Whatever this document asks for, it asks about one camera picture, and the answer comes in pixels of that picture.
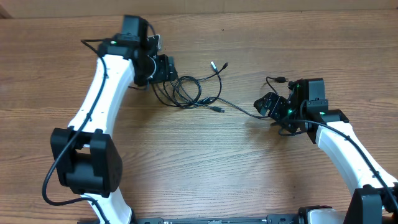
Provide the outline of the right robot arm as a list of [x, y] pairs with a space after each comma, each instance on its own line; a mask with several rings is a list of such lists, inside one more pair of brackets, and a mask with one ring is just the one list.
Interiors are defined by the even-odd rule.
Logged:
[[397, 179], [370, 155], [346, 115], [331, 110], [322, 78], [288, 84], [284, 98], [272, 90], [253, 104], [279, 126], [279, 135], [308, 135], [332, 161], [351, 194], [346, 213], [331, 206], [299, 208], [296, 214], [269, 215], [267, 223], [397, 223]]

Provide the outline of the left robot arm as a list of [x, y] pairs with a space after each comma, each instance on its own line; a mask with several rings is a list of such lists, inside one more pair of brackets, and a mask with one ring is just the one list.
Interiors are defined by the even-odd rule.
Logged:
[[152, 25], [139, 16], [125, 15], [121, 31], [98, 40], [96, 71], [90, 89], [67, 128], [50, 137], [54, 162], [42, 186], [44, 200], [53, 206], [87, 201], [97, 223], [136, 223], [133, 209], [119, 188], [123, 162], [113, 143], [113, 129], [129, 86], [174, 81], [174, 60], [160, 55], [160, 35], [147, 33]]

